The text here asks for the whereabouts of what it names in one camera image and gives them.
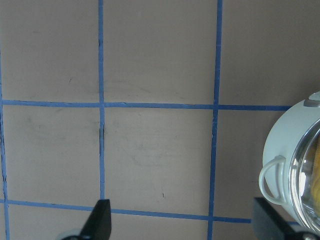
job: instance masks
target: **glass lid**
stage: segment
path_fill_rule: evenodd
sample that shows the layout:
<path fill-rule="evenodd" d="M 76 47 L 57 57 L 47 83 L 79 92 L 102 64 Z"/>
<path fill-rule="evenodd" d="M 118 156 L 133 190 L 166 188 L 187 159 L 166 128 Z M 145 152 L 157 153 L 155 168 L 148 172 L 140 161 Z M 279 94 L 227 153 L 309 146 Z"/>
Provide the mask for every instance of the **glass lid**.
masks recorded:
<path fill-rule="evenodd" d="M 292 203 L 301 222 L 320 233 L 320 122 L 299 142 L 290 166 Z"/>

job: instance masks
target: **pot side handle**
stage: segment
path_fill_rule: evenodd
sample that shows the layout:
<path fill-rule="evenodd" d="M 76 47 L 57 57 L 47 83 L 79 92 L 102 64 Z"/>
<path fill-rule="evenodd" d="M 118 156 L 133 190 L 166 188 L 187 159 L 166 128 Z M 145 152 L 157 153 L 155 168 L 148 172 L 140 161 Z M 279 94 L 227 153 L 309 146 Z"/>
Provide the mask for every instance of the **pot side handle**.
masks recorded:
<path fill-rule="evenodd" d="M 262 193 L 262 195 L 271 203 L 273 204 L 277 204 L 277 205 L 283 205 L 284 203 L 286 203 L 286 201 L 284 199 L 281 198 L 281 194 L 280 196 L 274 197 L 274 196 L 270 196 L 265 188 L 265 176 L 266 173 L 268 172 L 268 170 L 276 165 L 280 165 L 281 170 L 279 171 L 279 176 L 278 179 L 280 181 L 280 185 L 283 186 L 283 171 L 284 171 L 284 165 L 285 165 L 285 161 L 286 158 L 284 156 L 278 155 L 276 156 L 274 159 L 272 159 L 271 161 L 269 161 L 266 165 L 263 166 L 260 175 L 259 175 L 259 187 L 260 187 L 260 191 Z"/>

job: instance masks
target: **cooking pot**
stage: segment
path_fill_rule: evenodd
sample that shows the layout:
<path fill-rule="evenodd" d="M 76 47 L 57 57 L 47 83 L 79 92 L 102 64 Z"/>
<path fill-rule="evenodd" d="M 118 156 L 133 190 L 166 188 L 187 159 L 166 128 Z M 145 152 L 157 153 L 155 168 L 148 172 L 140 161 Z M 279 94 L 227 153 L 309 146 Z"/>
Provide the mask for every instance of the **cooking pot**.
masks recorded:
<path fill-rule="evenodd" d="M 272 127 L 263 150 L 259 187 L 302 226 L 320 234 L 320 91 Z"/>

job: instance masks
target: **pot handle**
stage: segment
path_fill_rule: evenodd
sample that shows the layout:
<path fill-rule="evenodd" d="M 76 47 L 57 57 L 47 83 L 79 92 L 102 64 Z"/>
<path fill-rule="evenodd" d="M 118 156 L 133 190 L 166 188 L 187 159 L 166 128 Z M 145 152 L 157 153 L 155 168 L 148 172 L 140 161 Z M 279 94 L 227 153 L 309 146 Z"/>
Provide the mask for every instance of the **pot handle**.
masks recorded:
<path fill-rule="evenodd" d="M 280 185 L 283 186 L 283 177 L 281 174 L 283 173 L 284 170 L 284 165 L 285 165 L 286 158 L 284 156 L 278 155 L 271 161 L 269 161 L 266 165 L 263 166 L 260 175 L 259 175 L 259 187 L 262 195 L 271 203 L 277 204 L 277 205 L 282 205 L 285 203 L 285 200 L 280 197 L 276 198 L 274 196 L 270 196 L 265 188 L 265 176 L 267 171 L 278 164 L 281 166 L 281 171 L 279 171 L 279 176 L 278 179 L 280 180 Z"/>

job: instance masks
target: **white pot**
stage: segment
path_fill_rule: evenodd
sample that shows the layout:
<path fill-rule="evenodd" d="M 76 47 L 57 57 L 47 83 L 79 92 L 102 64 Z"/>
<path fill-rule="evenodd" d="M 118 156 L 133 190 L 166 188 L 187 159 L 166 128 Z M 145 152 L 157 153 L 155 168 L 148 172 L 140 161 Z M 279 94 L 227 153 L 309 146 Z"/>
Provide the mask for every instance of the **white pot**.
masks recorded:
<path fill-rule="evenodd" d="M 299 224 L 318 234 L 320 220 L 308 195 L 314 160 L 310 155 L 319 132 L 320 91 L 291 107 L 274 124 L 265 142 L 259 176 L 259 187 L 267 200 L 282 205 Z"/>

